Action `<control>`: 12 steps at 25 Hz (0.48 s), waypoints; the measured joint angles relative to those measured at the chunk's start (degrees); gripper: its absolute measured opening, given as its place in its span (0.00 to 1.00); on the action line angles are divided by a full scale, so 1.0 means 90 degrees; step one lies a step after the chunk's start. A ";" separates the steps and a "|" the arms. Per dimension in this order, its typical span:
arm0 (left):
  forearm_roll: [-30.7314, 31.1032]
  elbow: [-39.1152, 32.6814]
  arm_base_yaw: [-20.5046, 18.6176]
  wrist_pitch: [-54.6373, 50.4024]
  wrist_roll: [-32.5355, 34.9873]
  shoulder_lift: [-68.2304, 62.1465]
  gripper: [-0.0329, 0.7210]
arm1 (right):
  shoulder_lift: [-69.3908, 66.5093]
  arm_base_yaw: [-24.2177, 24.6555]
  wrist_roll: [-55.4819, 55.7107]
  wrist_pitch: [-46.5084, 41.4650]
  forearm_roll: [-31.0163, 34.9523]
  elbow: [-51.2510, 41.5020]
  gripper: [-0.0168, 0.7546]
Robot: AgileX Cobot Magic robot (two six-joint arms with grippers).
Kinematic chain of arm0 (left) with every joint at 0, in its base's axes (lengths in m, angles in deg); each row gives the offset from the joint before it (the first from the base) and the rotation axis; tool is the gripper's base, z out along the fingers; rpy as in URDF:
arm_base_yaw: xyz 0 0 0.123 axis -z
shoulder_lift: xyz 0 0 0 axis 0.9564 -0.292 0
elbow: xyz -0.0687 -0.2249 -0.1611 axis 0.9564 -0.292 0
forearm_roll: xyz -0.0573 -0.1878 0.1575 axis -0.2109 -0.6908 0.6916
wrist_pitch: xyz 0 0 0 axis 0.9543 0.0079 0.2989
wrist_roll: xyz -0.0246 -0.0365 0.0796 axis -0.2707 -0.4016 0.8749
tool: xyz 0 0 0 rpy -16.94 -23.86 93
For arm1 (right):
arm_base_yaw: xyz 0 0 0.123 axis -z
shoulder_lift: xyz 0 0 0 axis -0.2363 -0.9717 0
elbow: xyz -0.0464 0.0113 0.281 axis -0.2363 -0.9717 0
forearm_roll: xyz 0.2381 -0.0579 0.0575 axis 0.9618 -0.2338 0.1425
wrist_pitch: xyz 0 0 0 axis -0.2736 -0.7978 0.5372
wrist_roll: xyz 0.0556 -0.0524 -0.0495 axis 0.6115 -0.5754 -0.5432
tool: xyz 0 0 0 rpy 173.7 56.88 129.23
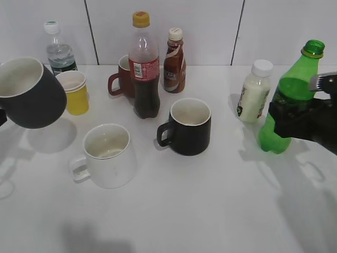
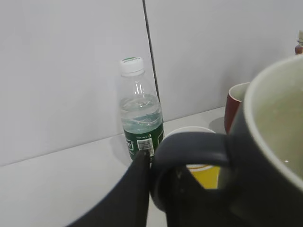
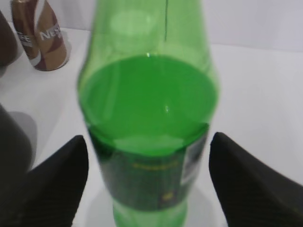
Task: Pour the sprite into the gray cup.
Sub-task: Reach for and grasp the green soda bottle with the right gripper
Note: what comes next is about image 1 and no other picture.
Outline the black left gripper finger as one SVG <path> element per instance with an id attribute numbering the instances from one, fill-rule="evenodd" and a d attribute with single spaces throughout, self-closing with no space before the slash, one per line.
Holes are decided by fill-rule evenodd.
<path id="1" fill-rule="evenodd" d="M 7 121 L 7 115 L 4 109 L 0 108 L 0 126 L 2 126 Z"/>

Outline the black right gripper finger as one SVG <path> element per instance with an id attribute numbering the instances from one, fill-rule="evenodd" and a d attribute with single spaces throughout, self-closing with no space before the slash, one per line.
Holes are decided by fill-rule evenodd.
<path id="1" fill-rule="evenodd" d="M 277 135 L 312 141 L 336 154 L 336 99 L 313 99 L 302 112 L 271 102 L 268 113 Z"/>
<path id="2" fill-rule="evenodd" d="M 314 75 L 309 80 L 309 90 L 327 93 L 331 99 L 336 99 L 336 72 Z"/>

